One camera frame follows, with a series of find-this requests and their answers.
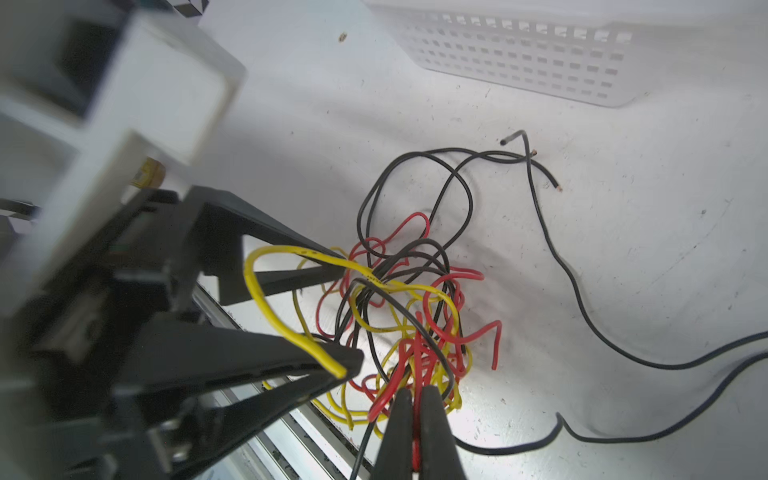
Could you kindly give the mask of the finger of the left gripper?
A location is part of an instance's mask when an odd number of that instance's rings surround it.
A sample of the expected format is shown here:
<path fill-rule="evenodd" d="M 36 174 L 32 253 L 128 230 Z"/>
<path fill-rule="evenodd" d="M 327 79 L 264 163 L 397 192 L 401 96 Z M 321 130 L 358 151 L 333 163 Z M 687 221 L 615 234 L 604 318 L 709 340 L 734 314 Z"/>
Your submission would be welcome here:
<path fill-rule="evenodd" d="M 245 281 L 253 273 L 265 296 L 316 286 L 343 275 L 334 265 L 315 265 L 304 272 L 296 268 L 247 267 L 246 242 L 256 249 L 272 246 L 301 247 L 331 256 L 338 254 L 284 225 L 235 194 L 211 187 L 194 186 L 185 197 L 185 205 L 193 211 L 192 233 L 198 244 L 201 272 L 217 281 L 221 305 L 250 301 L 252 296 Z"/>

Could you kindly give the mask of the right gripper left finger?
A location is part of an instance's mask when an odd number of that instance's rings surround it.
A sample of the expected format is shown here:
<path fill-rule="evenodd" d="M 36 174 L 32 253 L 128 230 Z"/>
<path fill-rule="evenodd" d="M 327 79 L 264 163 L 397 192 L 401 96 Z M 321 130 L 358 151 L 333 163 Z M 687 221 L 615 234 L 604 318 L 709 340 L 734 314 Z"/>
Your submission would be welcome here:
<path fill-rule="evenodd" d="M 400 389 L 395 396 L 371 480 L 412 478 L 413 396 Z"/>

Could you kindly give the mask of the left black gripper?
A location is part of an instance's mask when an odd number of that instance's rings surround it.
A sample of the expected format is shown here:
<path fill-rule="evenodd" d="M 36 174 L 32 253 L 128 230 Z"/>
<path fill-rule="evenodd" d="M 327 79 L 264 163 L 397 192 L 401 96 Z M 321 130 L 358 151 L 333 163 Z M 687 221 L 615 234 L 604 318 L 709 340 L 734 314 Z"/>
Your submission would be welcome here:
<path fill-rule="evenodd" d="M 192 479 L 360 372 L 334 376 L 279 336 L 184 321 L 185 197 L 140 193 L 1 322 L 6 479 Z"/>

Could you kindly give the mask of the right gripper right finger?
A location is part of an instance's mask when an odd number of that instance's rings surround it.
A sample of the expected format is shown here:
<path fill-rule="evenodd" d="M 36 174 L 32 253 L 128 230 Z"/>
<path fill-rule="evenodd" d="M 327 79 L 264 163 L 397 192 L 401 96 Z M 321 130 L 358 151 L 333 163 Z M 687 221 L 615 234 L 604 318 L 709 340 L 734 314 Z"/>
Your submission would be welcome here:
<path fill-rule="evenodd" d="M 458 456 L 437 387 L 426 386 L 419 400 L 419 478 L 425 480 L 465 480 L 466 475 Z"/>

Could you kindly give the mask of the yellow liquid bottle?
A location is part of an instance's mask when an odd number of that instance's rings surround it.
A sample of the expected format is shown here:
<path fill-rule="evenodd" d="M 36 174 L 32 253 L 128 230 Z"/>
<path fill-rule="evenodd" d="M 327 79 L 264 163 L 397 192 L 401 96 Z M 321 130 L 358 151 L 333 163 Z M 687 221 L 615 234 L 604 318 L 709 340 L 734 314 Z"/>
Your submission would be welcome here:
<path fill-rule="evenodd" d="M 133 177 L 131 185 L 139 189 L 157 189 L 162 185 L 165 176 L 165 166 L 160 161 L 147 157 Z"/>

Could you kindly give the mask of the middle white plastic basket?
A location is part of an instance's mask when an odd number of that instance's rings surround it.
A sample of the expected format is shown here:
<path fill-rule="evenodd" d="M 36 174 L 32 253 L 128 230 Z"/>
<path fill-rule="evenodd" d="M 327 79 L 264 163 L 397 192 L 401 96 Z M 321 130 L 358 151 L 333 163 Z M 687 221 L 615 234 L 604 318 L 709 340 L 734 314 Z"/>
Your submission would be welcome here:
<path fill-rule="evenodd" d="M 683 43 L 764 1 L 368 1 L 420 67 L 623 106 Z"/>

